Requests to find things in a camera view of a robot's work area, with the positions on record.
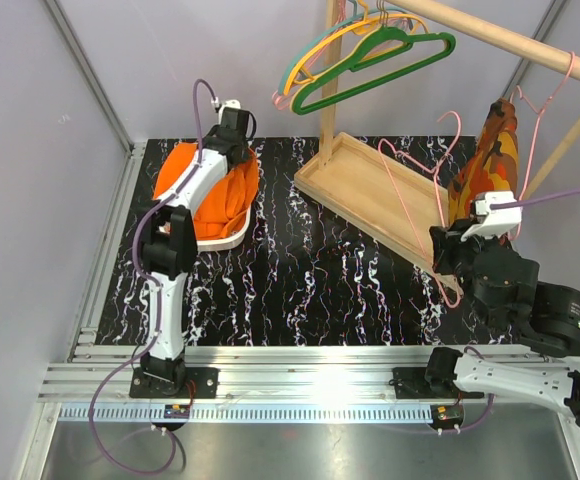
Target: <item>wooden tray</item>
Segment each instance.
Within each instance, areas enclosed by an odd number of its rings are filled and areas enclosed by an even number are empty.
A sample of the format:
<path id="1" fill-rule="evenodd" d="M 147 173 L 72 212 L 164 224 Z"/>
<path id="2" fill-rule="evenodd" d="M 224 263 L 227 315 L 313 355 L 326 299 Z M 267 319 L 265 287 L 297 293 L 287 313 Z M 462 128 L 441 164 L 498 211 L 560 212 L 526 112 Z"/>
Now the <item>wooden tray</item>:
<path id="1" fill-rule="evenodd" d="M 423 243 L 425 256 L 374 148 L 340 133 L 334 139 L 330 161 L 320 168 L 319 154 L 315 155 L 295 174 L 295 184 L 299 190 L 412 264 L 432 273 L 432 240 L 428 229 L 441 225 L 434 184 L 408 167 L 384 157 Z M 441 206 L 447 211 L 448 192 L 440 187 L 439 193 Z M 457 290 L 453 277 L 441 277 L 440 280 Z"/>

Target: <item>gray floor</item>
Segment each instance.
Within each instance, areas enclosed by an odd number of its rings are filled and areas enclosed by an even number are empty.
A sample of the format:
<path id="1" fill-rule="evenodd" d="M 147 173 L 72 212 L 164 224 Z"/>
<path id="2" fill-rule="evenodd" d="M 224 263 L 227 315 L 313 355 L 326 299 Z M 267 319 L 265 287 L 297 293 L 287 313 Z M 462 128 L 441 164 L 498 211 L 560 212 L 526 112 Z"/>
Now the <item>gray floor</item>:
<path id="1" fill-rule="evenodd" d="M 477 415 L 482 406 L 473 406 Z M 145 425 L 101 423 L 105 445 Z M 438 438 L 426 426 L 189 424 L 177 432 L 185 448 L 164 479 L 575 479 L 549 411 L 495 405 L 481 427 Z M 113 448 L 116 458 L 152 469 L 170 453 L 167 439 L 146 433 Z M 85 423 L 64 422 L 48 457 L 44 479 L 125 479 L 136 476 L 105 460 Z"/>

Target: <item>marble pattern surface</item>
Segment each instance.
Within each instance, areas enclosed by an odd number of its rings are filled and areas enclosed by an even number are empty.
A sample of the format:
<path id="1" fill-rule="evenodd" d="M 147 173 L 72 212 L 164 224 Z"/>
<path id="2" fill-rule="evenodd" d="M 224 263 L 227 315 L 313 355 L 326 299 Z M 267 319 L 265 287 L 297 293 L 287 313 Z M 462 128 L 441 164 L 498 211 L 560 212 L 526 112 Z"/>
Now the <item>marble pattern surface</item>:
<path id="1" fill-rule="evenodd" d="M 378 138 L 362 138 L 376 147 Z M 432 166 L 450 137 L 393 137 Z M 98 344 L 145 343 L 148 288 L 134 273 L 131 241 L 161 164 L 181 140 L 150 140 L 136 185 Z M 469 308 L 449 310 L 434 280 L 294 185 L 316 138 L 256 139 L 259 193 L 244 242 L 201 253 L 189 276 L 183 329 L 189 345 L 415 345 L 501 343 Z M 474 153 L 463 137 L 440 174 L 446 185 Z M 386 199 L 400 208 L 398 199 Z"/>

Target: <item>mounting plate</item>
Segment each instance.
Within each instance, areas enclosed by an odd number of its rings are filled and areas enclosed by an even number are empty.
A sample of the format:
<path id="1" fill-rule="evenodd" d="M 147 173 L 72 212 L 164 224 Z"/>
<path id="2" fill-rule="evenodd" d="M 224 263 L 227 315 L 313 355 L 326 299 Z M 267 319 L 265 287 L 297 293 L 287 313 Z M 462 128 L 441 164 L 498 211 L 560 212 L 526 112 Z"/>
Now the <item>mounting plate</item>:
<path id="1" fill-rule="evenodd" d="M 433 392 L 424 375 L 426 367 L 397 367 L 392 369 L 390 385 L 398 399 L 423 400 L 431 398 L 457 399 L 460 390 L 454 388 L 447 394 Z M 483 393 L 461 392 L 461 398 L 483 398 Z"/>
<path id="2" fill-rule="evenodd" d="M 186 367 L 186 381 L 193 381 L 196 386 L 195 399 L 217 398 L 219 369 L 211 367 Z M 159 380 L 144 374 L 135 368 L 130 384 L 130 398 L 190 398 L 188 389 L 183 387 L 179 392 L 172 392 L 172 383 Z"/>

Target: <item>wooden rod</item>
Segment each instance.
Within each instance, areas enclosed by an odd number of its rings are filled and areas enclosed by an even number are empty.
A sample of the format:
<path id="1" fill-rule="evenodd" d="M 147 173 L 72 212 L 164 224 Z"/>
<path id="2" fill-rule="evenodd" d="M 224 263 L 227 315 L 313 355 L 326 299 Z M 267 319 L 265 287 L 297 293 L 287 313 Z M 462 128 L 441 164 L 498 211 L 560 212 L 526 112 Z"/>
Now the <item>wooden rod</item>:
<path id="1" fill-rule="evenodd" d="M 537 42 L 480 18 L 473 17 L 434 0 L 386 0 L 397 7 L 429 18 L 458 32 L 489 43 L 506 52 L 565 74 L 570 66 L 570 53 Z M 580 57 L 572 70 L 572 78 L 580 80 Z"/>
<path id="2" fill-rule="evenodd" d="M 337 23 L 339 17 L 339 2 L 327 0 L 326 7 L 326 30 Z M 333 41 L 326 50 L 324 66 L 334 65 L 341 58 L 341 37 Z M 339 80 L 335 78 L 321 89 L 323 98 L 337 93 Z M 319 136 L 319 166 L 324 167 L 332 158 L 332 143 L 334 141 L 334 125 L 337 113 L 336 105 L 331 105 L 321 111 L 321 135 Z"/>
<path id="3" fill-rule="evenodd" d="M 544 162 L 544 164 L 541 165 L 541 168 L 539 169 L 537 174 L 530 181 L 530 184 L 528 185 L 528 188 L 526 190 L 525 198 L 530 198 L 532 194 L 537 191 L 537 189 L 546 179 L 548 174 L 552 171 L 554 167 L 557 166 L 559 160 L 561 160 L 561 158 L 566 154 L 566 152 L 570 149 L 575 140 L 579 138 L 579 135 L 580 135 L 580 117 L 575 122 L 575 124 L 572 125 L 570 131 L 566 133 L 566 136 L 563 137 L 559 145 L 557 145 L 557 148 L 554 149 L 554 151 L 550 154 L 550 156 Z"/>

